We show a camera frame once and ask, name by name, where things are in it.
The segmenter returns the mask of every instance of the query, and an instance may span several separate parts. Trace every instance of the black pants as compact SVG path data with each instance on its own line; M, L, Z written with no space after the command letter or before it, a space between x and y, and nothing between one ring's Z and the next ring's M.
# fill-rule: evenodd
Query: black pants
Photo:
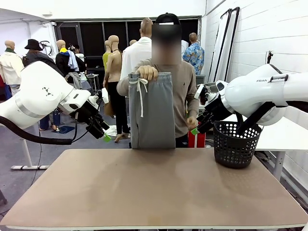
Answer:
M116 91L116 86L118 82L108 83L108 93L110 95L110 101L112 110L115 113L115 123L117 134L129 133L129 128L127 125L127 115L126 115L126 102L125 97L120 96Z
M175 138L176 148L188 148L188 134Z

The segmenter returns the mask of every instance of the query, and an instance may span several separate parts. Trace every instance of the hand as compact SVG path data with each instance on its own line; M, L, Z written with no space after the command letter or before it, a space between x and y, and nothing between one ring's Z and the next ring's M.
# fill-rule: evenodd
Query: hand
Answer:
M150 65L139 67L136 73L140 73L140 78L144 78L148 81L156 81L158 77L158 71L155 67L152 67Z
M189 130L193 130L195 127L198 126L198 121L195 117L191 116L187 119L186 125Z

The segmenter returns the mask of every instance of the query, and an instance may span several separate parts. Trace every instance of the floral shirt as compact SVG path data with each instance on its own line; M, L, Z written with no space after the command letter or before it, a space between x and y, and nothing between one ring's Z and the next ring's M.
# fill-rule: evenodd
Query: floral shirt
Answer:
M200 45L195 42L188 47L183 54L183 60L193 65L196 75L201 74L204 65L204 50Z

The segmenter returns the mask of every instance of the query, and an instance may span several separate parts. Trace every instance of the gray sweater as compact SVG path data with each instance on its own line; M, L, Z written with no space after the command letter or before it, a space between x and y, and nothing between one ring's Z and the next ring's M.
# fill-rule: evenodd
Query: gray sweater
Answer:
M150 65L158 72L171 72L173 85L173 110L175 119L175 137L181 137L188 132L186 125L186 101L189 116L197 117L199 100L194 98L197 92L196 75L194 67L182 61L178 65L155 65L151 59L141 61L134 69L136 72L140 66ZM128 96L128 77L122 79L117 85L117 91L122 96Z

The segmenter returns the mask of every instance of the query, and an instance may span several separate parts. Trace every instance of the gray floor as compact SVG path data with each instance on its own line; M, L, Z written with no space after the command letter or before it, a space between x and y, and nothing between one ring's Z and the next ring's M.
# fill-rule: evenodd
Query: gray floor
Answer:
M109 125L116 124L116 120L109 116L103 115L105 121ZM62 116L61 122L65 123L66 126L75 127L72 123L73 120L69 116ZM85 130L86 125L78 125L77 137L82 135ZM38 125L34 125L26 129L27 132L32 134L39 134ZM74 132L70 131L67 134L57 134L52 133L51 129L47 131L42 131L41 136L51 137L51 138L72 138ZM74 148L128 148L129 140L121 140L119 143L110 141L105 143L102 139L95 139L91 134L86 134L82 139L73 143L72 145L46 145L42 144L42 154L40 165L50 165L55 161L55 159L66 149ZM27 141L28 149L34 165L38 164L40 145L37 143ZM0 189L8 200L8 204L4 205L0 202L0 213L11 208L16 201L26 192L30 187L31 182L34 178L34 170L11 170L13 165L26 165L26 160L22 153L22 146L20 138L8 130L6 127L0 126ZM40 177L43 170L38 170L35 179ZM0 226L0 230L8 231L4 226Z

